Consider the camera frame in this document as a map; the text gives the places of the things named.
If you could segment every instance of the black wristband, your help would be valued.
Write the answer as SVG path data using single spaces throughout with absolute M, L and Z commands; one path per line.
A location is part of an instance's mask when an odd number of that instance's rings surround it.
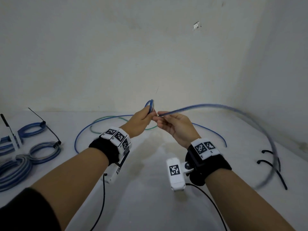
M 190 163 L 190 165 L 194 168 L 194 171 L 189 174 L 189 179 L 193 184 L 197 186 L 203 186 L 205 184 L 205 179 L 211 173 L 220 168 L 232 170 L 229 163 L 224 159 L 221 154 L 210 156 L 207 159 L 203 160 L 201 165 L 197 165 L 195 163 L 196 160 L 193 159 L 192 155 L 188 152 L 186 154 L 185 161 Z
M 89 145 L 89 147 L 93 147 L 102 151 L 107 156 L 109 160 L 109 165 L 111 165 L 112 163 L 119 162 L 118 148 L 115 145 L 113 145 L 113 143 L 110 142 L 110 140 L 98 137 Z

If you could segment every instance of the person's left hand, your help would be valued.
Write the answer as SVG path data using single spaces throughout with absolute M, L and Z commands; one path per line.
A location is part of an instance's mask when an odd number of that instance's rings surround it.
M 155 110 L 154 112 L 148 114 L 149 108 L 150 106 L 148 105 L 140 111 L 136 112 L 128 122 L 120 127 L 122 130 L 128 133 L 130 138 L 142 134 L 147 125 L 150 124 L 152 117 L 157 116 Z

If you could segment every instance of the person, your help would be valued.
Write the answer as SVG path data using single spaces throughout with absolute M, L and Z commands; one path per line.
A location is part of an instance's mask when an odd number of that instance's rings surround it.
M 120 128 L 134 138 L 154 120 L 186 149 L 201 138 L 187 116 L 175 113 L 159 117 L 148 111 L 149 106 Z M 89 147 L 59 165 L 0 209 L 2 230 L 65 230 L 110 164 L 109 159 L 104 152 Z M 205 178 L 205 184 L 230 230 L 294 230 L 232 170 L 217 169 Z

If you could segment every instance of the black sleeve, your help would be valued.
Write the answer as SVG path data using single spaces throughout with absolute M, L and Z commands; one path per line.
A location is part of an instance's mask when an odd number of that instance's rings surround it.
M 1 230 L 61 231 L 57 217 L 36 190 L 26 188 L 0 208 Z

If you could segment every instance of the person's right hand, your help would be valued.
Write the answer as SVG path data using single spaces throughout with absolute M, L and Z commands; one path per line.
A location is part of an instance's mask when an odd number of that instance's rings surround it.
M 159 111 L 158 115 L 164 113 L 167 113 L 167 111 Z M 152 120 L 157 123 L 159 128 L 171 134 L 178 144 L 186 149 L 192 141 L 201 138 L 190 119 L 185 115 L 174 113 L 164 117 L 154 116 Z

